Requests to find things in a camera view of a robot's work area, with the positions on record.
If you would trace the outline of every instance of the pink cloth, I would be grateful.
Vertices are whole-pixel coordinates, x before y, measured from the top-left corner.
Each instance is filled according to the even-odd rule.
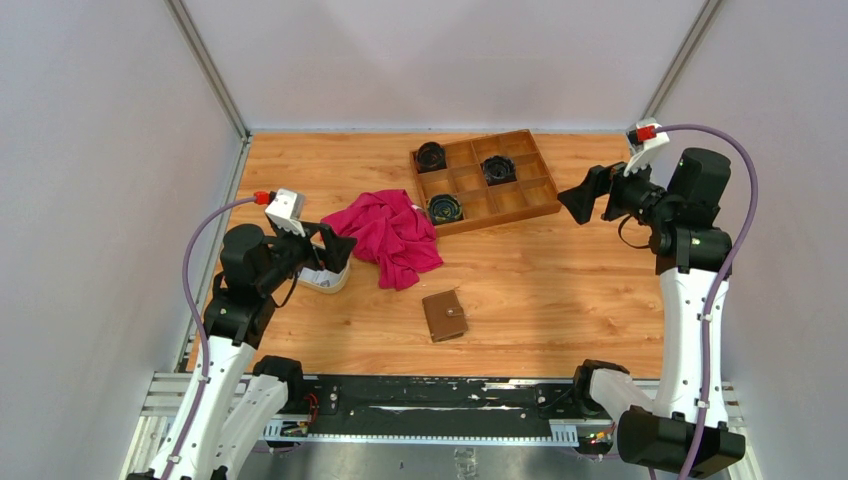
[[[405,190],[363,193],[346,209],[321,220],[336,234],[357,239],[353,255],[380,266],[380,288],[403,290],[418,273],[442,265],[436,229]]]

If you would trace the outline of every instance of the leather wallet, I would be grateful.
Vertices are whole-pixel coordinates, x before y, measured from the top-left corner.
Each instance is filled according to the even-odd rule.
[[[430,295],[422,303],[433,343],[461,337],[468,331],[465,312],[456,298],[455,290]]]

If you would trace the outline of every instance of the wooden table surface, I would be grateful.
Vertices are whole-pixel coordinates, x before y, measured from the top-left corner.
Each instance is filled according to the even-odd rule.
[[[405,188],[418,201],[409,151],[479,134],[258,134],[237,198],[284,187],[306,195],[301,217],[319,221],[362,192]],[[559,190],[577,185],[589,167],[627,158],[619,135],[536,135]],[[444,266],[404,291],[377,287],[376,265],[352,260],[339,293],[298,288],[275,313],[256,359],[265,354],[303,362],[307,373],[570,377],[586,358],[658,378],[662,366],[662,301],[654,258],[626,247],[616,224],[578,226],[559,213],[450,235],[438,240]],[[263,209],[239,207],[230,228],[255,223]],[[625,235],[643,242],[630,222]],[[284,296],[288,283],[277,296]],[[457,289],[467,312],[465,336],[433,344],[421,299]]]

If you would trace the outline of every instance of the wire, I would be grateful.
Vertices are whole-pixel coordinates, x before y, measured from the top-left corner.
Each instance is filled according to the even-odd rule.
[[[615,422],[612,423],[612,426],[606,430],[601,430],[598,433],[591,435],[592,440],[589,441],[591,444],[596,444],[600,440],[603,440],[605,437],[609,437],[615,432]]]
[[[739,252],[739,248],[742,246],[742,242],[745,241],[745,238],[748,236],[748,231],[751,229],[751,224],[754,222],[754,214],[757,212],[757,200],[759,198],[759,183],[757,181],[757,170],[754,168],[754,161],[751,160],[751,156],[748,154],[748,151],[745,150],[745,147],[742,146],[735,138],[730,135],[722,132],[721,130],[707,127],[705,125],[697,125],[692,123],[684,123],[679,125],[666,125],[664,127],[657,127],[654,131],[656,133],[662,132],[674,132],[679,130],[694,130],[697,132],[707,133],[729,143],[742,157],[742,161],[745,163],[745,167],[748,169],[748,179],[751,182],[751,198],[748,202],[748,213],[745,215],[745,221],[742,223],[742,228],[739,230],[739,235],[736,237],[736,243],[730,249],[730,252],[727,254],[727,257],[724,259],[724,262],[721,264],[721,268],[718,269],[718,273],[716,274],[715,280],[713,280],[713,284],[710,286],[709,293],[707,293],[706,300],[704,302],[704,310],[703,315],[708,315],[712,312],[713,303],[715,302],[715,297],[718,295],[718,289],[721,286],[721,282],[724,277],[727,275],[728,270],[730,269],[730,265],[733,263],[733,259],[736,258],[736,254]],[[710,398],[710,322],[702,320],[701,321],[701,396],[700,400],[702,402],[708,402]],[[701,439],[704,436],[704,425],[707,422],[707,410],[706,406],[698,407],[698,419],[695,422],[695,434],[692,437],[692,444],[689,446],[689,452],[686,454],[686,460],[683,462],[683,467],[680,469],[680,473],[677,475],[678,480],[686,480],[689,476],[689,472],[692,471],[692,466],[695,464],[695,457],[698,454],[698,448],[701,445]]]
[[[277,305],[276,302],[274,302],[274,305],[276,305],[277,308],[283,308],[283,307],[286,306],[287,303],[289,303],[289,299],[291,298],[291,294],[294,293],[294,287],[297,286],[297,279],[298,278],[300,278],[300,274],[295,273],[294,277],[292,278],[292,286],[291,286],[291,288],[289,288],[289,293],[286,294],[286,298],[285,298],[285,300],[283,300],[283,303]]]
[[[568,395],[571,393],[571,390],[572,390],[572,389],[571,389],[571,387],[569,387],[569,389],[568,389],[568,390],[566,390],[566,391],[565,391],[565,393],[563,393],[562,395],[560,395],[559,397],[557,397],[557,398],[556,398],[556,400],[554,400],[553,402],[551,402],[551,403],[549,403],[549,404],[545,405],[544,407],[540,408],[540,410],[544,410],[544,409],[546,409],[546,408],[551,408],[551,407],[553,407],[554,405],[556,405],[556,404],[557,404],[557,402],[559,402],[560,400],[562,400],[563,398],[565,398],[566,396],[568,396]]]
[[[628,215],[624,217],[624,220],[622,220],[621,223],[618,224],[618,238],[620,238],[625,245],[630,248],[635,248],[636,250],[644,250],[646,248],[651,248],[651,245],[647,243],[645,245],[633,245],[632,243],[625,240],[624,237],[621,235],[621,231],[624,229],[624,224],[627,223],[627,221],[631,218],[633,218],[633,215]]]
[[[314,393],[310,393],[307,395],[307,398],[309,398],[309,410],[312,413],[312,418],[309,420],[309,423],[306,424],[309,426],[315,423],[315,419],[318,418],[318,397],[316,397]]]
[[[183,294],[185,294],[186,302],[188,303],[189,310],[191,310],[191,318],[194,320],[194,325],[197,327],[197,336],[200,337],[200,350],[198,352],[198,356],[201,358],[200,375],[202,378],[206,378],[209,375],[209,338],[206,336],[206,330],[203,329],[203,320],[200,318],[200,312],[197,311],[197,305],[194,303],[191,288],[188,284],[188,265],[189,259],[191,258],[191,251],[194,249],[194,244],[197,243],[200,233],[203,232],[203,229],[212,223],[212,220],[214,220],[218,215],[239,205],[252,203],[256,201],[256,198],[256,195],[254,195],[249,198],[236,200],[212,212],[208,217],[200,222],[200,225],[198,225],[197,229],[192,234],[191,239],[188,241],[188,245],[186,245],[185,254],[183,254]],[[171,457],[179,456],[183,443],[185,443],[186,437],[188,436],[188,432],[191,430],[191,425],[194,423],[194,417],[197,415],[197,410],[200,408],[200,400],[203,398],[203,391],[205,389],[206,382],[199,382],[197,385],[197,391],[194,394],[194,399],[191,402],[191,407],[186,415],[186,420],[183,423],[183,428],[180,430],[179,435],[177,435],[177,440],[174,442],[174,448],[171,450]],[[162,470],[162,480],[168,480],[168,477],[171,475],[171,470],[174,469],[174,465],[175,463],[169,459],[165,464],[164,470]]]

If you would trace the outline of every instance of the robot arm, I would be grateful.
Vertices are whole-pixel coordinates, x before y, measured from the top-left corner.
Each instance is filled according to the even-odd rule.
[[[631,152],[633,142],[630,138]],[[651,228],[656,273],[665,306],[663,370],[655,399],[648,398],[629,372],[615,364],[587,360],[574,378],[576,403],[587,415],[606,411],[616,422],[622,460],[679,472],[692,446],[700,408],[706,407],[704,435],[690,475],[704,478],[741,459],[745,438],[727,428],[721,393],[721,312],[727,278],[721,280],[709,316],[705,299],[731,250],[727,233],[713,226],[718,201],[730,177],[730,161],[710,150],[688,148],[668,188],[650,182],[649,162],[593,167],[583,183],[559,200],[575,220],[586,223],[595,199],[609,194],[602,219],[630,215]],[[709,401],[701,400],[702,322],[709,324]]]
[[[271,316],[282,306],[272,294],[287,280],[293,289],[303,268],[340,273],[356,244],[356,239],[338,237],[328,225],[300,221],[302,206],[302,195],[281,189],[271,194],[265,209],[274,236],[251,224],[232,228],[224,236],[223,271],[215,276],[212,300],[203,314],[209,348],[200,355],[208,355],[209,375],[203,378],[199,368],[203,357],[199,356],[174,424],[150,470],[131,474],[128,480],[234,480],[267,421],[303,396],[300,363],[266,356],[255,365],[244,397],[229,412],[236,386]],[[323,248],[312,244],[315,233],[321,234]],[[194,405],[201,382],[204,392]],[[177,432],[185,427],[192,409],[194,420],[175,454]]]

